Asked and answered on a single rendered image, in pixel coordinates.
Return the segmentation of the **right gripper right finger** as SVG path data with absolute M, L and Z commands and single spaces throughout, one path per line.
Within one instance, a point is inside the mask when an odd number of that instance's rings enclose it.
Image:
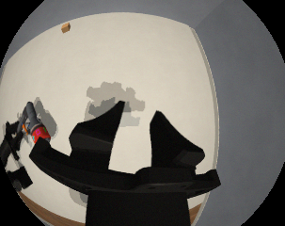
M 186 167 L 196 177 L 195 169 L 205 158 L 205 152 L 190 142 L 164 116 L 156 110 L 150 121 L 150 147 L 152 148 L 151 166 Z

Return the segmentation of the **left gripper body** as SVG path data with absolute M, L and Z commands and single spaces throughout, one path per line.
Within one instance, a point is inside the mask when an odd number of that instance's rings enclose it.
M 19 155 L 17 155 L 17 151 L 13 151 L 13 148 L 10 146 L 10 140 L 13 139 L 13 137 L 11 136 L 11 133 L 8 133 L 7 131 L 7 124 L 10 124 L 9 121 L 6 123 L 6 135 L 3 139 L 3 148 L 4 151 L 6 151 L 6 154 L 13 154 L 15 161 L 18 161 Z

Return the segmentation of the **small tan cube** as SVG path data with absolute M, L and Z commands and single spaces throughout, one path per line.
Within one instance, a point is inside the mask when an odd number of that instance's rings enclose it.
M 66 23 L 66 24 L 62 25 L 63 33 L 67 33 L 67 31 L 70 31 L 70 29 L 71 29 L 70 23 Z

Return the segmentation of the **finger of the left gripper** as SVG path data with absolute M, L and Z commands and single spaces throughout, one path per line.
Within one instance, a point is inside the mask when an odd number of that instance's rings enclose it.
M 13 148 L 14 151 L 21 150 L 21 142 L 22 142 L 23 136 L 24 136 L 24 133 L 21 131 L 18 133 L 17 136 L 14 137 L 14 139 L 10 141 L 10 146 L 11 148 Z
M 13 124 L 8 124 L 7 125 L 7 131 L 15 136 L 15 132 L 17 132 L 18 124 L 19 124 L 19 121 L 16 121 Z

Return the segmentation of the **grey hose nozzle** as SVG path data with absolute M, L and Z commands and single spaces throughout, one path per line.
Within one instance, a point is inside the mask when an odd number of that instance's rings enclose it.
M 51 142 L 51 136 L 49 136 L 47 128 L 45 128 L 45 125 L 41 123 L 40 118 L 37 118 L 36 109 L 34 109 L 32 102 L 26 103 L 26 106 L 23 109 L 21 120 L 19 121 L 18 124 L 17 132 L 15 133 L 17 133 L 18 135 L 18 132 L 21 131 L 24 133 L 24 136 L 25 135 L 32 136 L 34 143 L 37 142 L 40 136 L 41 138 L 48 140 L 48 142 Z

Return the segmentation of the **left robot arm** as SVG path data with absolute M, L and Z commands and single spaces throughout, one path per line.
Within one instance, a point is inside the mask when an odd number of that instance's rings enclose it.
M 6 154 L 6 151 L 4 151 L 2 142 L 2 144 L 0 144 L 0 158 L 2 158 L 3 166 L 7 165 L 9 156 L 10 154 Z M 10 170 L 8 170 L 7 175 L 11 181 L 11 184 L 15 188 L 15 191 L 17 192 L 21 192 L 22 188 L 29 188 L 29 186 L 33 184 L 32 180 L 30 180 L 29 174 L 26 173 L 24 166 L 22 166 L 22 168 L 19 167 L 19 169 L 15 170 L 14 172 L 10 172 Z

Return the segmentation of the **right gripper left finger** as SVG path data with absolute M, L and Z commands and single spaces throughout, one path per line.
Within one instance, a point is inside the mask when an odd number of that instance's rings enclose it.
M 71 162 L 100 172 L 108 169 L 124 105 L 126 102 L 119 101 L 100 117 L 75 125 L 70 134 Z

